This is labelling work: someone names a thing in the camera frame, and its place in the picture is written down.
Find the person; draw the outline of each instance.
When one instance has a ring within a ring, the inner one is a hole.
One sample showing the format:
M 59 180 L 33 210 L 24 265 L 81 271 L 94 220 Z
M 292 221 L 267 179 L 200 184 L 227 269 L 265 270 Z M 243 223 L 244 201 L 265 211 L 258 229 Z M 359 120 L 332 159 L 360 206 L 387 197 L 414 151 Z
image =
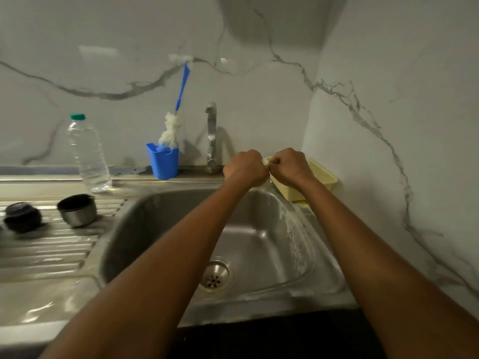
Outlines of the person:
M 388 358 L 479 358 L 478 321 L 316 180 L 303 153 L 279 151 L 266 167 L 259 152 L 240 152 L 223 171 L 223 185 L 92 299 L 42 359 L 166 356 L 225 224 L 270 173 L 308 200 Z

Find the yellow plastic tray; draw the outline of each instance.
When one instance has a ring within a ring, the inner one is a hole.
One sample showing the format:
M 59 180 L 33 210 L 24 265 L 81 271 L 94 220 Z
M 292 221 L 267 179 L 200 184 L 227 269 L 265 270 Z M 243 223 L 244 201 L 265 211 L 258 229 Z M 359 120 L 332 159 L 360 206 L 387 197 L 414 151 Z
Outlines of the yellow plastic tray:
M 272 157 L 267 157 L 263 159 L 265 165 L 267 165 L 271 161 Z M 316 179 L 318 179 L 329 191 L 333 190 L 333 188 L 338 183 L 338 178 L 334 176 L 331 172 L 326 170 L 320 164 L 315 162 L 312 159 L 308 159 L 309 167 L 313 172 Z M 271 181 L 274 185 L 278 188 L 279 192 L 283 194 L 284 198 L 288 201 L 299 201 L 305 200 L 306 198 L 298 192 L 296 189 L 292 187 L 287 187 L 284 184 L 281 184 L 276 178 L 270 174 Z

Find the faucet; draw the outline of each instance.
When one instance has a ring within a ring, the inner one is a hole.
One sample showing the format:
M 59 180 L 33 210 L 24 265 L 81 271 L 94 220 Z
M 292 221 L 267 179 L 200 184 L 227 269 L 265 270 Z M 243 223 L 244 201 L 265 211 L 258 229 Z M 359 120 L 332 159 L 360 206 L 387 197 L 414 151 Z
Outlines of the faucet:
M 208 114 L 207 171 L 213 174 L 219 169 L 216 161 L 216 103 L 211 101 L 205 112 Z

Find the wall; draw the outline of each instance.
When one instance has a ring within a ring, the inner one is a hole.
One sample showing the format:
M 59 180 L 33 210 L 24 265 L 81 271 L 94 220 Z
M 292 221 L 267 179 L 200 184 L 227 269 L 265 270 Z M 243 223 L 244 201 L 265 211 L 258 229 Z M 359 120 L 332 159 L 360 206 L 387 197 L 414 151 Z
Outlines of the wall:
M 335 0 L 303 151 L 479 317 L 478 12 L 479 0 Z
M 179 112 L 181 162 L 300 148 L 330 0 L 0 0 L 0 165 L 73 164 L 71 112 L 99 130 L 110 165 L 148 165 L 195 57 Z

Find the hand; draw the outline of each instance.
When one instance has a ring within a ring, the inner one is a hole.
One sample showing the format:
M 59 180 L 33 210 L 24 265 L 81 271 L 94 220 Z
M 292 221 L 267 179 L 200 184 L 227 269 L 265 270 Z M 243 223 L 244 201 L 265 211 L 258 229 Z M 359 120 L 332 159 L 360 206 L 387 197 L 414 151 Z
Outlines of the hand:
M 311 181 L 317 181 L 300 151 L 287 148 L 277 152 L 268 164 L 271 174 L 282 184 L 301 190 Z
M 256 150 L 238 152 L 231 161 L 223 168 L 225 180 L 231 177 L 239 177 L 249 187 L 256 187 L 264 184 L 269 177 L 269 170 L 263 164 L 261 154 Z

